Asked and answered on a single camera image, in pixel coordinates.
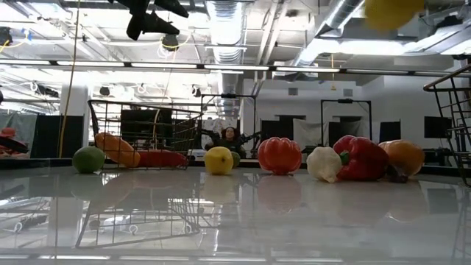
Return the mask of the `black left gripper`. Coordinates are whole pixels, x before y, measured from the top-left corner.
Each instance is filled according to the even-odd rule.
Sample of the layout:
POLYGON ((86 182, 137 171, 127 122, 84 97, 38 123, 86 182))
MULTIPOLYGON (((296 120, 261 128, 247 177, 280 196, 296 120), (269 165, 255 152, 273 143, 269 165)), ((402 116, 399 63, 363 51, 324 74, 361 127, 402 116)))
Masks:
MULTIPOLYGON (((146 13, 149 0, 108 0, 108 2, 111 4, 118 2, 124 5, 133 15, 126 31, 127 36, 132 40, 137 40, 141 34, 148 32, 167 35, 178 35, 180 33, 178 28, 158 17, 155 12, 146 13)), ((183 18, 189 16, 187 10, 178 0, 154 0, 154 4, 183 18)))

